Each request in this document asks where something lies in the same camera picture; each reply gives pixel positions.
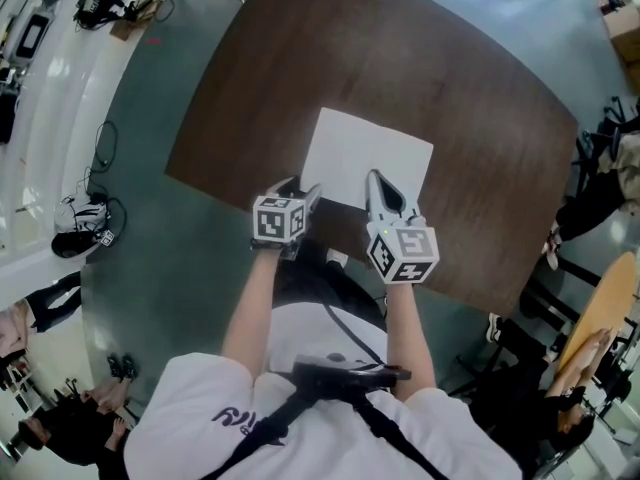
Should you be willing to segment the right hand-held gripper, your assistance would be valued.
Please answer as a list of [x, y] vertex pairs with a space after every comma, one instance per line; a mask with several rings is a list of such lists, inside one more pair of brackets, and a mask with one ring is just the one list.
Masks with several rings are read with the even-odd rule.
[[[378, 169], [372, 169], [366, 177], [367, 212], [386, 214], [388, 210], [401, 215], [405, 206], [403, 194]], [[367, 232], [367, 258], [386, 285], [423, 283], [440, 260], [435, 229], [421, 215], [370, 221]]]

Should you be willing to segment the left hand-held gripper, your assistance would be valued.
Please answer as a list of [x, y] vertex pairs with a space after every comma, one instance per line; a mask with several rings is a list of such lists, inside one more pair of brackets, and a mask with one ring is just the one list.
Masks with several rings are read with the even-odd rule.
[[282, 259], [294, 260], [321, 194], [321, 185], [315, 184], [300, 198], [299, 176], [290, 176], [269, 187], [253, 205], [251, 247], [276, 250]]

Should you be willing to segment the person's left forearm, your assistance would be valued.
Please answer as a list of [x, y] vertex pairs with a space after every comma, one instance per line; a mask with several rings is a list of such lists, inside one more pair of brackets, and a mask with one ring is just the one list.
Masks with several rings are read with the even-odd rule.
[[279, 250], [256, 254], [221, 348], [221, 355], [245, 367], [253, 380], [264, 366], [279, 258]]

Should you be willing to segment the person's right forearm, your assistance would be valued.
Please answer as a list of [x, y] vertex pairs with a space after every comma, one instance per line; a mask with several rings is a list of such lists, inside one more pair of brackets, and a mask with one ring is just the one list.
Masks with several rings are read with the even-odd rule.
[[394, 396], [406, 401], [420, 390], [435, 388], [432, 357], [411, 284], [387, 286], [386, 324], [388, 363], [411, 373], [396, 384]]

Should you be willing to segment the person's black trousers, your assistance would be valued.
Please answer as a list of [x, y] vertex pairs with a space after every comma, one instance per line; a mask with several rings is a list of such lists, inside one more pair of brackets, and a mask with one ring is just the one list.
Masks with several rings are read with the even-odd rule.
[[326, 303], [385, 331], [386, 323], [374, 298], [353, 280], [329, 249], [305, 239], [294, 260], [281, 260], [274, 282], [273, 305]]

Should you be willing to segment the black chest-mounted device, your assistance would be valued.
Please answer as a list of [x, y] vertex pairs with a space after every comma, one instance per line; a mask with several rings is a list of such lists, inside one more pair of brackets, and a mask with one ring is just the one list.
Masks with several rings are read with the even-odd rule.
[[333, 361], [308, 355], [298, 355], [290, 372], [290, 381], [297, 389], [323, 399], [390, 391], [411, 377], [410, 371], [384, 363]]

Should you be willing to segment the black office chair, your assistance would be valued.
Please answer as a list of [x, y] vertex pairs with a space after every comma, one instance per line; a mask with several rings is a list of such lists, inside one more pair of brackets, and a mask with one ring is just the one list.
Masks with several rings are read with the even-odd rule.
[[608, 153], [611, 158], [617, 155], [622, 134], [628, 132], [630, 125], [640, 116], [638, 103], [640, 98], [626, 112], [623, 100], [619, 96], [612, 96], [603, 107], [603, 119], [596, 131], [583, 130], [576, 138], [578, 158], [572, 162], [572, 166], [577, 166], [579, 171], [575, 195], [570, 199], [577, 197], [590, 177], [596, 174], [598, 160], [603, 153]]

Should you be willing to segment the black chest harness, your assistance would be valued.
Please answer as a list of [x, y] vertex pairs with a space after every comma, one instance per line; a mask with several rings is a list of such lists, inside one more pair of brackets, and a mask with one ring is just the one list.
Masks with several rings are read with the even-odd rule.
[[449, 480], [405, 438], [394, 421], [374, 407], [366, 397], [366, 393], [367, 391], [361, 387], [331, 384], [297, 388], [281, 407], [254, 426], [219, 468], [200, 480], [218, 480], [229, 469], [247, 459], [259, 448], [283, 438], [288, 433], [290, 425], [318, 401], [331, 400], [350, 405], [375, 437], [384, 439], [396, 451], [420, 466], [433, 480]]

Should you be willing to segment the cardboard sheet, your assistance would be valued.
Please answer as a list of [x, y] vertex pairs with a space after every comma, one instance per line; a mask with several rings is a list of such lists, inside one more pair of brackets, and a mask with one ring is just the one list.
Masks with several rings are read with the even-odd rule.
[[155, 17], [163, 0], [134, 0], [126, 8], [122, 18], [116, 20], [110, 35], [127, 41], [136, 30], [144, 28]]

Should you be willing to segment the round wooden table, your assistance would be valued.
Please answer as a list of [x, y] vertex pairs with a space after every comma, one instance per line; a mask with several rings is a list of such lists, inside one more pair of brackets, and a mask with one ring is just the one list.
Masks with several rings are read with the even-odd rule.
[[561, 270], [594, 287], [559, 356], [556, 376], [565, 381], [564, 388], [569, 388], [597, 349], [598, 341], [591, 337], [599, 338], [599, 332], [604, 330], [612, 342], [622, 328], [635, 300], [636, 257], [631, 252], [622, 254], [602, 276], [562, 257], [558, 261]]

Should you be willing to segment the person's white T-shirt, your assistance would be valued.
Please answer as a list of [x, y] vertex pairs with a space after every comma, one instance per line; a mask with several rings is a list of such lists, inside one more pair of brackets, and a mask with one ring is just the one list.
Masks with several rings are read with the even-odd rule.
[[[191, 353], [171, 359], [124, 447], [130, 480], [200, 480], [220, 467], [262, 418], [293, 393], [298, 355], [367, 362], [386, 354], [383, 330], [338, 308], [298, 303], [272, 313], [266, 369], [255, 380], [239, 363]], [[437, 388], [406, 401], [378, 391], [370, 401], [449, 480], [522, 480], [514, 460]], [[430, 480], [377, 438], [347, 404], [321, 401], [273, 444], [221, 480]]]

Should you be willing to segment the black electronics bundle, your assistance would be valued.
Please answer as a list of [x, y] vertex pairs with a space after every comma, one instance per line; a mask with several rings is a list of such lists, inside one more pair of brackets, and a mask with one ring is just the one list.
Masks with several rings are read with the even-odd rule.
[[73, 20], [87, 31], [95, 31], [103, 26], [135, 15], [138, 0], [78, 0]]

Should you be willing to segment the cardboard box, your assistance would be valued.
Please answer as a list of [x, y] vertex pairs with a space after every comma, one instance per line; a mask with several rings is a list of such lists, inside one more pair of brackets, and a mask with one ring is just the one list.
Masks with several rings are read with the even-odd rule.
[[626, 64], [640, 61], [640, 8], [626, 5], [603, 18], [614, 49]]

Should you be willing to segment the black framed screen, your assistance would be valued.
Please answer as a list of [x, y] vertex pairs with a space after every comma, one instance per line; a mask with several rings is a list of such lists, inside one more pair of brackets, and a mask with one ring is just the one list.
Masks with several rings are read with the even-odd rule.
[[34, 57], [51, 20], [49, 14], [34, 13], [30, 16], [14, 51], [16, 58], [31, 60]]

